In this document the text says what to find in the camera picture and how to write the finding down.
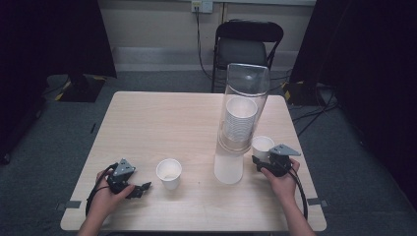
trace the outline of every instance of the wall outlet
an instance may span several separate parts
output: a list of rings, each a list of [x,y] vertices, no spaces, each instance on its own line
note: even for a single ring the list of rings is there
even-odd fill
[[[202,12],[203,4],[202,1],[191,1],[191,12]]]
[[[212,13],[212,1],[191,1],[191,12]]]

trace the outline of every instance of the transparent tube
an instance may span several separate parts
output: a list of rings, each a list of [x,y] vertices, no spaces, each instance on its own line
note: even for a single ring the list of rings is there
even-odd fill
[[[225,184],[237,183],[243,175],[243,155],[267,102],[269,69],[246,64],[229,64],[217,132],[214,175]]]

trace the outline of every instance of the human arm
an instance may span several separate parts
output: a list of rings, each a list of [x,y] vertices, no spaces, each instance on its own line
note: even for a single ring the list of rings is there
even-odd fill
[[[300,163],[292,158],[290,160],[294,169],[290,171],[295,175],[300,168]],[[275,177],[266,168],[262,168],[261,171],[269,180],[273,192],[282,204],[290,234],[292,236],[316,235],[295,202],[296,185],[292,176],[285,174],[282,177]]]
[[[98,181],[102,173],[103,171],[97,174],[96,181]],[[78,232],[79,236],[97,235],[105,218],[112,213],[130,193],[132,193],[135,186],[129,185],[122,192],[115,195],[110,191],[105,178],[103,178],[96,189],[98,191],[92,199],[91,206],[89,207],[89,214],[80,227]]]

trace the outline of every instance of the black backdrop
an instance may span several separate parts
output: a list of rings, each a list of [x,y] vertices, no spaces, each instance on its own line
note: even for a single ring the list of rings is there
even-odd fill
[[[336,87],[363,142],[415,208],[416,12],[411,0],[318,0],[290,80]]]
[[[1,1],[0,154],[47,77],[70,72],[116,78],[96,0]]]

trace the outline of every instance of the cup rim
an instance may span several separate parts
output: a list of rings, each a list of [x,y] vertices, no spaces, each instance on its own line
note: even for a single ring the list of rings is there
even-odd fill
[[[233,100],[233,99],[247,99],[247,100],[249,100],[249,101],[251,101],[251,103],[254,105],[254,112],[252,112],[251,114],[250,114],[250,116],[246,116],[246,117],[240,117],[240,116],[237,116],[237,115],[235,115],[235,114],[233,114],[232,112],[230,112],[230,109],[229,109],[229,103],[230,103],[230,101],[231,100]],[[251,120],[251,119],[253,119],[253,117],[255,117],[255,115],[258,113],[258,105],[257,105],[257,103],[254,101],[254,100],[252,100],[251,98],[249,98],[249,97],[244,97],[244,96],[234,96],[234,97],[232,97],[232,98],[230,98],[227,102],[226,102],[226,110],[227,110],[227,112],[231,115],[231,116],[233,116],[233,117],[235,117],[235,118],[237,118],[237,119],[248,119],[248,120]]]
[[[271,148],[273,148],[275,146],[275,142],[270,137],[267,137],[267,136],[256,136],[256,137],[252,138],[252,148],[255,148],[258,151],[269,151],[269,149],[268,150],[261,150],[261,149],[259,149],[259,148],[257,148],[257,147],[254,146],[254,140],[260,140],[260,139],[270,141],[270,143],[272,144],[272,147]]]
[[[174,180],[174,179],[176,179],[176,178],[178,178],[178,176],[180,176],[181,175],[181,173],[182,173],[182,165],[181,165],[181,163],[178,161],[178,160],[176,160],[176,159],[174,159],[174,158],[166,158],[166,159],[163,159],[163,160],[161,160],[157,165],[156,165],[156,169],[155,169],[155,172],[156,172],[156,176],[160,179],[160,180],[162,180],[162,181],[166,181],[166,180],[164,180],[164,178],[161,178],[160,176],[159,176],[159,174],[158,174],[158,168],[159,168],[159,165],[161,165],[163,162],[165,162],[165,161],[175,161],[175,162],[177,162],[178,163],[178,166],[180,167],[180,173],[179,174],[177,174],[177,175],[175,175],[175,177],[174,178],[172,178],[172,180]]]

